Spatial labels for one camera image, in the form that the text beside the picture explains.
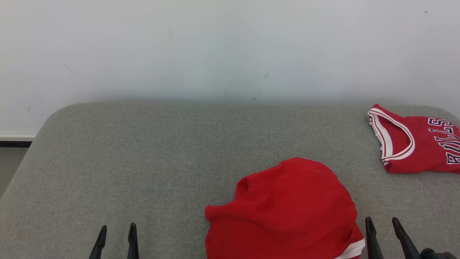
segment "baseboard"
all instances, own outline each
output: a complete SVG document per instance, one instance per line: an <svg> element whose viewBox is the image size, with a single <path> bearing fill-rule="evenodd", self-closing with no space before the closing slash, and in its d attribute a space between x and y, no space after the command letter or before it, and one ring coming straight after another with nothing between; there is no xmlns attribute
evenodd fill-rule
<svg viewBox="0 0 460 259"><path fill-rule="evenodd" d="M0 141L31 142L34 141L35 136L35 134L0 134Z"/></svg>

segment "bulls jersey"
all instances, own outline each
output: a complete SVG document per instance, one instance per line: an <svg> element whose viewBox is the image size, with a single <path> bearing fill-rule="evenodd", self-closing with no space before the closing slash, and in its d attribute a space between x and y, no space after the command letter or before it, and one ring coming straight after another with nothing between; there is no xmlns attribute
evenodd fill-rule
<svg viewBox="0 0 460 259"><path fill-rule="evenodd" d="M358 259L365 245L348 191L302 158L244 177L232 202L205 215L207 259Z"/></svg>
<svg viewBox="0 0 460 259"><path fill-rule="evenodd" d="M460 173L460 130L452 122L422 116L404 118L377 104L368 115L382 145L387 172Z"/></svg>

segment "white trim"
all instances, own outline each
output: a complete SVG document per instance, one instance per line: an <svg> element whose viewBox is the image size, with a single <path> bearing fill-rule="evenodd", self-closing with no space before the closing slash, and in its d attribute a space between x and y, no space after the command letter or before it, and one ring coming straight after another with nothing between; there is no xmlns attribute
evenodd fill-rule
<svg viewBox="0 0 460 259"><path fill-rule="evenodd" d="M372 118L371 125L374 128L374 132L378 134L377 138L382 144L382 159L393 155L393 142L391 142L390 134L388 134L388 131L382 126L378 116L373 114L370 114L370 116Z"/></svg>
<svg viewBox="0 0 460 259"><path fill-rule="evenodd" d="M0 134L0 141L34 141L36 134Z"/></svg>
<svg viewBox="0 0 460 259"><path fill-rule="evenodd" d="M398 126L399 128L401 128L409 138L410 143L404 150L402 150L401 152L397 154L390 154L390 155L386 154L386 156L382 157L384 161L401 160L401 159L408 157L410 154L412 154L412 152L415 150L415 140L414 140L414 137L412 136L412 133L409 131L409 129L406 126L396 121L395 119L393 119L392 117L390 117L389 115L387 115L385 112L381 111L378 108L372 108L368 112L368 115L377 115L377 116L384 117L385 119L392 122L395 126Z"/></svg>
<svg viewBox="0 0 460 259"><path fill-rule="evenodd" d="M364 238L358 242L351 243L345 251L335 259L348 259L361 254L362 249L366 246Z"/></svg>

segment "basketball jersey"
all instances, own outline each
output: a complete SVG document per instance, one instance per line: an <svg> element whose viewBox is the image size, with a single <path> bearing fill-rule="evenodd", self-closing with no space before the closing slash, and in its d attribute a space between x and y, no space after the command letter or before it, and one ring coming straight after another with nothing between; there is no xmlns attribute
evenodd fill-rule
<svg viewBox="0 0 460 259"><path fill-rule="evenodd" d="M348 191L302 158L244 177L232 202L205 215L208 259L357 259L365 245Z"/></svg>
<svg viewBox="0 0 460 259"><path fill-rule="evenodd" d="M382 147L389 173L460 173L460 130L447 120L401 117L374 105L369 121Z"/></svg>

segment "gray upholstered bench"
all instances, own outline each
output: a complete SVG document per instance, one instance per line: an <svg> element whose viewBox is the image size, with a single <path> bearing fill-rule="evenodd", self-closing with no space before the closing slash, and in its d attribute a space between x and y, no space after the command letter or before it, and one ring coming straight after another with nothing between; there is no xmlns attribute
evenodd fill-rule
<svg viewBox="0 0 460 259"><path fill-rule="evenodd" d="M141 258L204 259L204 208L230 202L243 176L292 157L337 174L362 230L372 217L386 258L403 258L391 217L418 248L460 256L460 175L386 173L370 107L66 107L47 120L0 200L0 258L87 258L104 224L103 258L125 258L135 222ZM437 108L385 107L460 125Z"/></svg>

